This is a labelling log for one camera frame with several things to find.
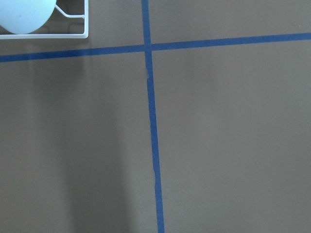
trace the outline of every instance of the gray floor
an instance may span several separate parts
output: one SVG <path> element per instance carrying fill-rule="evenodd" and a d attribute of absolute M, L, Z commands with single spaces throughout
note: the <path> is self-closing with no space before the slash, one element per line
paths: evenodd
<path fill-rule="evenodd" d="M 150 0 L 153 43 L 310 32 L 309 1 Z M 141 2 L 85 40 L 143 44 Z M 153 52 L 167 233 L 309 233 L 311 41 Z M 144 53 L 0 63 L 0 232 L 156 233 Z"/>

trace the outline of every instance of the blue line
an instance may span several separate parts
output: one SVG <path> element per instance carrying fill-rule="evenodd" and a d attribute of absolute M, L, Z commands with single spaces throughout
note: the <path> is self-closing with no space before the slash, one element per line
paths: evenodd
<path fill-rule="evenodd" d="M 157 230 L 158 230 L 158 233 L 165 233 L 160 158 L 159 158 L 159 146 L 158 146 L 158 137 L 157 137 L 157 125 L 156 125 L 156 98 L 155 98 L 155 85 L 154 85 L 154 71 L 153 71 L 153 63 L 152 63 L 148 0 L 141 1 L 141 9 L 142 9 L 142 21 L 143 21 L 143 31 L 144 31 L 144 43 L 145 43 L 144 44 L 145 45 L 145 61 L 146 61 L 146 69 L 148 72 L 147 89 L 148 89 L 148 100 L 149 100 L 149 118 L 150 118 L 150 131 L 151 131 L 151 144 L 152 144 L 152 159 L 153 159 L 153 166 L 154 166 L 154 172 L 155 172 L 155 204 L 156 204 Z"/>
<path fill-rule="evenodd" d="M 197 40 L 185 42 L 172 42 L 152 44 L 152 50 L 177 50 L 187 48 L 201 48 L 227 45 L 257 44 L 282 41 L 310 40 L 311 33 L 281 34 L 281 35 L 264 35 L 252 37 L 225 38 L 213 40 Z"/>
<path fill-rule="evenodd" d="M 144 45 L 132 45 L 132 46 L 107 47 L 107 48 L 85 49 L 85 50 L 26 53 L 26 54 L 0 56 L 0 63 L 51 59 L 51 58 L 67 58 L 67 57 L 81 57 L 81 56 L 93 56 L 93 55 L 105 55 L 117 53 L 143 52 L 143 51 L 145 51 Z"/>

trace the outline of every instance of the white frame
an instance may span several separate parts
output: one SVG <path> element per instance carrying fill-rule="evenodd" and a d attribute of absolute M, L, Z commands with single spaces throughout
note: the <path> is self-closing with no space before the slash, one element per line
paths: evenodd
<path fill-rule="evenodd" d="M 84 0 L 84 32 L 82 34 L 10 34 L 0 35 L 5 39 L 75 39 L 88 37 L 88 0 Z"/>

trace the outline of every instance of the horizontal blue line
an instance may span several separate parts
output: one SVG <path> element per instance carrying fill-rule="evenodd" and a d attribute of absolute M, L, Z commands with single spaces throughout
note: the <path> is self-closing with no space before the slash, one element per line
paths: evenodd
<path fill-rule="evenodd" d="M 132 46 L 106 47 L 106 48 L 84 49 L 84 50 L 66 50 L 54 52 L 14 54 L 14 55 L 0 56 L 0 63 L 41 60 L 51 58 L 67 58 L 67 57 L 82 57 L 93 55 L 130 53 L 130 52 L 143 52 L 143 51 L 145 51 L 144 45 L 132 45 Z"/>
<path fill-rule="evenodd" d="M 238 37 L 238 38 L 225 38 L 225 39 L 213 39 L 213 40 L 197 40 L 197 41 L 152 44 L 152 50 L 153 51 L 178 50 L 178 49 L 187 49 L 187 48 L 201 48 L 201 47 L 242 45 L 242 44 L 257 44 L 257 43 L 310 40 L 310 39 L 311 39 L 311 33 L 264 35 L 264 36 L 252 36 L 252 37 Z"/>
<path fill-rule="evenodd" d="M 228 46 L 228 45 L 242 45 L 242 44 L 257 44 L 257 43 L 269 43 L 269 42 L 298 41 L 298 40 L 311 40 L 311 33 L 264 35 L 264 36 L 251 36 L 251 37 L 237 37 L 237 38 L 225 38 L 225 39 L 196 40 L 196 41 L 152 44 L 152 51 L 177 50 L 177 49 L 214 47 L 214 46 Z M 66 57 L 81 57 L 81 56 L 106 55 L 106 54 L 118 54 L 118 53 L 144 52 L 144 51 L 145 51 L 145 45 L 132 45 L 132 46 L 106 47 L 106 48 L 84 49 L 84 50 L 66 50 L 66 51 L 53 51 L 53 52 L 25 53 L 25 54 L 14 54 L 14 55 L 2 55 L 0 56 L 0 63 L 51 59 L 51 58 L 66 58 Z"/>

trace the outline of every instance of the white round object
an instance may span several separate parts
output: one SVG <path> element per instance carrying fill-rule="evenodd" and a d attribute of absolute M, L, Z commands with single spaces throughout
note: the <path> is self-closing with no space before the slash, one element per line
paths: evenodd
<path fill-rule="evenodd" d="M 56 0 L 0 0 L 0 25 L 14 34 L 27 34 L 50 18 Z"/>

